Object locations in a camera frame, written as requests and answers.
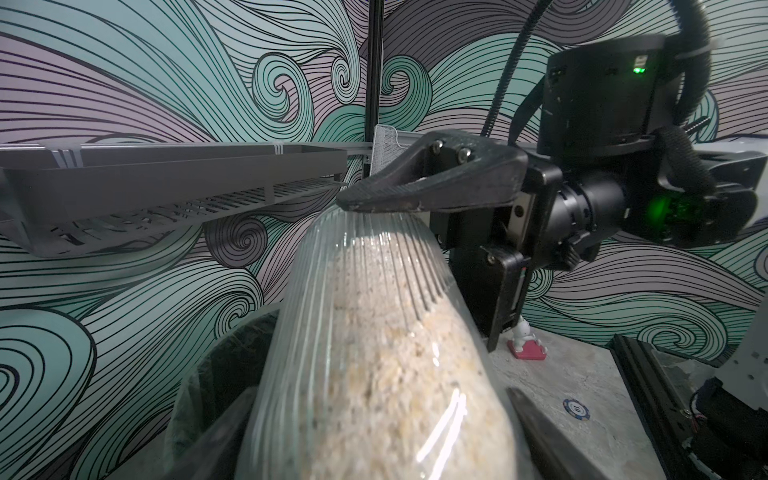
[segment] black bracket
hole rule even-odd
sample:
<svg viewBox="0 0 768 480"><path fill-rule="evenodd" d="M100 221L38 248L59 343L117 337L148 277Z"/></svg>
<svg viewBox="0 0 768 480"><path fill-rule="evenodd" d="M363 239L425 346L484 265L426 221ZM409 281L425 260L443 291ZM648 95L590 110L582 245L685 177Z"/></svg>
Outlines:
<svg viewBox="0 0 768 480"><path fill-rule="evenodd" d="M478 329L488 336L488 351L496 348L502 328L517 322L525 301L530 258L507 245L457 248L451 267Z"/></svg>
<svg viewBox="0 0 768 480"><path fill-rule="evenodd" d="M458 212L511 205L528 155L517 147L462 131L433 131L391 164L339 192L344 210Z"/></svg>

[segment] clear plastic bag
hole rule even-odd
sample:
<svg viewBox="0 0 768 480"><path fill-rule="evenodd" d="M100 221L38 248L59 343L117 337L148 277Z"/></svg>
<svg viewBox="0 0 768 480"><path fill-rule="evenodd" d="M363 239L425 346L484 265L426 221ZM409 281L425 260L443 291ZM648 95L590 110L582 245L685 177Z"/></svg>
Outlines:
<svg viewBox="0 0 768 480"><path fill-rule="evenodd" d="M332 207L304 238L283 304L236 480L532 477L416 217Z"/></svg>

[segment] poker chip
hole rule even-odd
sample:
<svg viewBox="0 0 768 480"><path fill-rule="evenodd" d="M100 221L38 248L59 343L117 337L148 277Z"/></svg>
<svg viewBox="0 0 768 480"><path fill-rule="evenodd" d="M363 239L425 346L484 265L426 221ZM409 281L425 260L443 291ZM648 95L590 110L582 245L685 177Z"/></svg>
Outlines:
<svg viewBox="0 0 768 480"><path fill-rule="evenodd" d="M565 411L570 413L577 420L589 420L589 409L582 405L578 400L563 400Z"/></svg>

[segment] small white figurine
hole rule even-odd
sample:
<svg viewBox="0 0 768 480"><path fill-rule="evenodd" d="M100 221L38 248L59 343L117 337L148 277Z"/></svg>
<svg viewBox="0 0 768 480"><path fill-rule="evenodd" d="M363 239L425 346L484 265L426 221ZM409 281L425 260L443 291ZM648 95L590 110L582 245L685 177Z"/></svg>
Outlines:
<svg viewBox="0 0 768 480"><path fill-rule="evenodd" d="M523 315L520 315L518 324L512 327L512 342L515 345L515 351L522 352L523 346L529 340L535 341L544 353L547 352L547 347L543 346L541 340L536 339L536 335L531 332L531 324L523 318Z"/></svg>

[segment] black cable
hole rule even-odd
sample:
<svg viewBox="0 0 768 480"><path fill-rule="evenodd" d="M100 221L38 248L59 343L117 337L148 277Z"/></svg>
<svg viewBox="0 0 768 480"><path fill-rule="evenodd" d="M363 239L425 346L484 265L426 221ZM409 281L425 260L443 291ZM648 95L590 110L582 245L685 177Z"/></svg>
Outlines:
<svg viewBox="0 0 768 480"><path fill-rule="evenodd" d="M509 122L509 135L507 136L507 145L514 145L525 125L531 120L541 103L544 101L544 77L538 81L536 86L528 92L525 99L512 116Z"/></svg>
<svg viewBox="0 0 768 480"><path fill-rule="evenodd" d="M699 106L710 81L710 26L700 0L670 0L672 12L680 28L681 53L702 50L698 55L681 60L685 79L683 91L674 110L674 124L684 124Z"/></svg>
<svg viewBox="0 0 768 480"><path fill-rule="evenodd" d="M551 3L552 0L538 0L531 11L531 14L525 20L523 28L515 40L515 45L512 46L512 50L509 52L509 58L507 58L506 65L504 65L502 77L498 80L498 86L496 87L496 93L493 95L491 108L488 110L488 116L485 117L485 123L480 131L481 137L489 137L491 135L493 126L496 124L496 118L498 118L498 112L502 109L504 95L507 93L509 82L512 80L512 74L515 73L515 68L517 68L518 62L520 62L523 50L525 50L528 40L531 39L531 35L533 35L533 31L536 28L538 21L541 20L541 17L544 15L544 12L547 11L547 8Z"/></svg>
<svg viewBox="0 0 768 480"><path fill-rule="evenodd" d="M716 183L712 174L681 127L667 125L654 133L672 170L670 183L689 194L710 194L715 191Z"/></svg>

